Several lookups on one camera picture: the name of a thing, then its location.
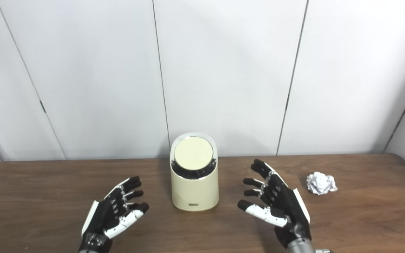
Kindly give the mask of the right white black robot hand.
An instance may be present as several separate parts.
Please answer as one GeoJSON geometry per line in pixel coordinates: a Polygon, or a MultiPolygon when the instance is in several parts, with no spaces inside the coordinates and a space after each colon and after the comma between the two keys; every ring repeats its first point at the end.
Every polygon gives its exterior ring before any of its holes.
{"type": "Polygon", "coordinates": [[[264,205],[239,200],[244,212],[272,224],[275,235],[289,253],[314,253],[310,231],[310,215],[298,189],[288,187],[283,178],[266,162],[255,159],[251,169],[265,182],[244,178],[243,184],[255,186],[244,191],[244,196],[256,196],[264,205]]]}

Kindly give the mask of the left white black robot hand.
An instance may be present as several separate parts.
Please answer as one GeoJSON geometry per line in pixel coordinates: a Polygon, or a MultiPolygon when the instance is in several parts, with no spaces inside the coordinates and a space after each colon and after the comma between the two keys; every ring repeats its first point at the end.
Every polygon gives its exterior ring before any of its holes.
{"type": "Polygon", "coordinates": [[[114,238],[136,223],[149,209],[147,203],[129,203],[143,196],[140,177],[127,178],[100,201],[93,201],[81,232],[79,253],[108,253],[114,238]]]}

